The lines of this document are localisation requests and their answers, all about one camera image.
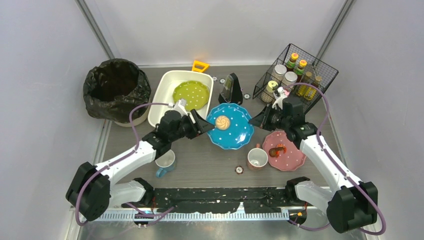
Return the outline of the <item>blue handled white mug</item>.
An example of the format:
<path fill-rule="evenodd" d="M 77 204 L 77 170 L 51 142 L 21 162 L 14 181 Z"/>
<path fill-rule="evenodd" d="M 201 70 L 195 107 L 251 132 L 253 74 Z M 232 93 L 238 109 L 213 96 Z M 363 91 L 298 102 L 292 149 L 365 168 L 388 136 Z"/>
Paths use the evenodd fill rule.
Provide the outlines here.
<path fill-rule="evenodd" d="M 176 168 L 176 155 L 172 150 L 169 150 L 156 159 L 155 164 L 158 166 L 155 176 L 162 178 L 165 174 L 172 172 Z"/>

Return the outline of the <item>red sauce bottle yellow cap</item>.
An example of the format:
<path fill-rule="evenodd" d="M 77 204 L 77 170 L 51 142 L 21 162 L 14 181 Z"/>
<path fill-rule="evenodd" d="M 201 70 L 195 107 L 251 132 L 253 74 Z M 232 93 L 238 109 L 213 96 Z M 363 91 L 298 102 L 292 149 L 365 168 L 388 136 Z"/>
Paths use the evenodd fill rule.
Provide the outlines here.
<path fill-rule="evenodd" d="M 304 74 L 305 67 L 307 66 L 307 64 L 308 64 L 308 62 L 306 60 L 302 59 L 302 60 L 299 61 L 298 65 L 294 68 L 294 73 L 297 76 L 297 79 L 296 79 L 297 82 L 301 81 L 301 78 Z"/>

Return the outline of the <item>black wire basket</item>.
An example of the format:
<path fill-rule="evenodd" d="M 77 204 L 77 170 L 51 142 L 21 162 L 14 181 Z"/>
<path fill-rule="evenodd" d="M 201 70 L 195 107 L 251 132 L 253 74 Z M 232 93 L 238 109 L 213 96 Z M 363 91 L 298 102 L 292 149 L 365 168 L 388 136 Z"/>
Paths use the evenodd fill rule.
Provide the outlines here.
<path fill-rule="evenodd" d="M 294 45 L 293 43 L 290 43 L 285 47 L 285 49 L 278 56 L 278 58 L 276 58 L 276 60 L 269 66 L 267 71 L 264 73 L 264 75 L 260 78 L 260 80 L 254 86 L 254 91 L 252 93 L 253 99 L 257 97 L 262 99 L 263 97 L 265 97 L 263 102 L 266 102 L 267 100 L 270 99 L 270 97 L 272 97 L 272 95 L 268 94 L 266 91 L 266 87 L 269 81 L 276 81 L 279 87 L 286 85 L 285 83 L 282 82 L 282 78 L 277 76 L 277 73 L 275 73 L 274 69 L 276 65 L 285 66 L 286 63 L 289 61 L 291 54 L 293 53 L 296 53 L 299 55 L 299 59 L 297 59 L 298 62 L 301 60 L 306 60 L 307 65 L 305 67 L 304 72 L 312 73 L 312 77 L 310 81 L 308 81 L 308 83 L 311 84 L 316 77 L 321 77 L 321 81 L 319 83 L 319 89 L 323 93 L 327 91 L 331 83 L 334 81 L 334 79 L 338 75 L 339 71 L 335 69 L 334 67 L 328 65 L 327 63 L 323 62 L 322 60 L 316 58 L 312 54 L 301 49 L 300 47 Z M 289 91 L 294 91 L 294 94 L 297 95 L 300 90 L 304 92 L 304 94 L 300 96 L 299 98 L 303 105 L 303 112 L 306 114 L 314 107 L 314 105 L 322 97 L 316 90 L 311 90 L 309 86 L 305 86 L 305 85 L 294 86 Z"/>

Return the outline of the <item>orange handled white mug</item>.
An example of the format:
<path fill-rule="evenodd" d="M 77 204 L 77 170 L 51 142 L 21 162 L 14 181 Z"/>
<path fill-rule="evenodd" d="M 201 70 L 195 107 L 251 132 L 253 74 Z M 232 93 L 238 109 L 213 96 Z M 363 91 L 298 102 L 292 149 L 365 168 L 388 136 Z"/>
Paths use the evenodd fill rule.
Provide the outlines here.
<path fill-rule="evenodd" d="M 247 154 L 247 167 L 252 171 L 261 170 L 268 164 L 268 161 L 268 153 L 261 148 L 259 143 L 257 143 L 255 148 L 252 148 Z"/>

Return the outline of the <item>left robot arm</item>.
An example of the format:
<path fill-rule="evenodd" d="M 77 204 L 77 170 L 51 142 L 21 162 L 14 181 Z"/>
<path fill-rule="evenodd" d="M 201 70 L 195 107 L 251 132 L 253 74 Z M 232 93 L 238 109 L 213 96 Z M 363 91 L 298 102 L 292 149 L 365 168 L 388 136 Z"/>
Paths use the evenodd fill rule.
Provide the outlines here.
<path fill-rule="evenodd" d="M 84 225 L 81 216 L 87 222 L 94 221 L 110 207 L 128 203 L 151 204 L 155 190 L 146 180 L 139 177 L 126 183 L 119 181 L 169 152 L 173 142 L 182 138 L 194 139 L 213 129 L 214 125 L 194 109 L 184 114 L 168 110 L 155 129 L 131 149 L 97 165 L 81 164 L 65 195 L 75 207 L 77 223 Z"/>

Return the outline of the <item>blue polka dot plate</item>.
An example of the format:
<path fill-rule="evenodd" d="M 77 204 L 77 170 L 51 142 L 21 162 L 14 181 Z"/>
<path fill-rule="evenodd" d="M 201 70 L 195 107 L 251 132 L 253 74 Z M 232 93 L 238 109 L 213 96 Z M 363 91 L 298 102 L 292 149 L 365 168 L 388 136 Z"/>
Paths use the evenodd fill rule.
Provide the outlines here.
<path fill-rule="evenodd" d="M 211 109 L 206 120 L 216 125 L 220 116 L 229 119 L 229 126 L 225 130 L 215 127 L 207 132 L 213 144 L 223 150 L 238 150 L 250 142 L 255 130 L 249 123 L 252 117 L 244 107 L 236 103 L 222 103 Z"/>

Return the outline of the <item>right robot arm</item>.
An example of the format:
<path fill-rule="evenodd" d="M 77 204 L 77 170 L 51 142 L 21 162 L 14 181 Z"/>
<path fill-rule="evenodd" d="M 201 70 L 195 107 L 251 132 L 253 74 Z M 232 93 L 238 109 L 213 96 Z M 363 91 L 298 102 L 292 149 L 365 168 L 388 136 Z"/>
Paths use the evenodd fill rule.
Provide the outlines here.
<path fill-rule="evenodd" d="M 270 132 L 283 130 L 287 139 L 313 162 L 330 188 L 323 189 L 306 177 L 298 177 L 287 182 L 288 196 L 321 210 L 338 233 L 377 222 L 377 187 L 370 181 L 363 182 L 348 170 L 328 147 L 320 130 L 306 122 L 303 104 L 297 97 L 267 104 L 249 123 Z"/>

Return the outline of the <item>green polka dot plate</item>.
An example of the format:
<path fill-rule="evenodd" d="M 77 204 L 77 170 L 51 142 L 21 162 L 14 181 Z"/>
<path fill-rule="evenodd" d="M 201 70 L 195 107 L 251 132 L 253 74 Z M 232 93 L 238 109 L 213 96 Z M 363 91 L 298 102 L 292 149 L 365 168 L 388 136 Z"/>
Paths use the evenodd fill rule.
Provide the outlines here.
<path fill-rule="evenodd" d="M 189 80 L 179 84 L 173 91 L 172 99 L 176 103 L 180 99 L 186 100 L 185 109 L 200 110 L 209 101 L 209 88 L 196 80 Z"/>

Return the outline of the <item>grain jar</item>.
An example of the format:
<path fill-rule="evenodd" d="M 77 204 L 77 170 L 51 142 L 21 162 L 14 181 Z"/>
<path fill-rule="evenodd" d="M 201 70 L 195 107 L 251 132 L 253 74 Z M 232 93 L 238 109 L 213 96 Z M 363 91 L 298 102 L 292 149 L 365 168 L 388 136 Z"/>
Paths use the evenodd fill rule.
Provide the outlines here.
<path fill-rule="evenodd" d="M 287 87 L 297 82 L 298 75 L 293 71 L 287 71 L 281 80 L 281 85 Z"/>
<path fill-rule="evenodd" d="M 282 84 L 287 85 L 285 81 L 285 74 L 287 72 L 287 68 L 283 64 L 276 64 L 273 69 L 271 75 L 275 78 L 275 81 Z"/>

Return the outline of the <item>pink polka dot plate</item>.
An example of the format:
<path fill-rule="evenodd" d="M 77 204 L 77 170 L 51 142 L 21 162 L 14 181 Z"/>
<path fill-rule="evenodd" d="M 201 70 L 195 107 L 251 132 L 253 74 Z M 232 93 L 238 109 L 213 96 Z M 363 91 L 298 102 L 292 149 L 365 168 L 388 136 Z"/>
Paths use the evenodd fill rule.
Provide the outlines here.
<path fill-rule="evenodd" d="M 285 147 L 285 149 L 278 151 L 278 155 L 271 156 L 270 149 L 276 147 Z M 295 171 L 306 160 L 306 155 L 288 140 L 284 131 L 274 131 L 268 134 L 264 139 L 262 149 L 268 154 L 268 163 L 280 171 Z"/>

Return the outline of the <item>yellow lid spice shaker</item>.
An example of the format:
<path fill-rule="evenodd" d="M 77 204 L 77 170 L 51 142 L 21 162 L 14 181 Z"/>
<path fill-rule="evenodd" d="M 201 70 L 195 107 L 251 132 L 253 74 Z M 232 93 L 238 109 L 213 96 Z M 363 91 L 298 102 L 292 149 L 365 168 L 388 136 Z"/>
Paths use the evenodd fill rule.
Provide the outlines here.
<path fill-rule="evenodd" d="M 260 99 L 264 103 L 273 103 L 275 101 L 274 90 L 279 86 L 277 81 L 270 80 L 267 82 L 265 89 L 260 95 Z"/>

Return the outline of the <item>yellow label oil bottle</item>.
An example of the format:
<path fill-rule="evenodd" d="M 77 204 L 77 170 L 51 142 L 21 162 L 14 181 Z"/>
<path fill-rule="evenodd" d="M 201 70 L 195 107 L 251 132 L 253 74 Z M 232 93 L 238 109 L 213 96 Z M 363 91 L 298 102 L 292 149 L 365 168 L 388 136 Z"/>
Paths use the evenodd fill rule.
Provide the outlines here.
<path fill-rule="evenodd" d="M 311 101 L 315 97 L 317 89 L 319 89 L 321 86 L 321 81 L 321 76 L 315 76 L 314 80 L 311 82 L 311 85 L 314 86 L 314 88 L 309 86 L 303 96 L 307 101 Z"/>

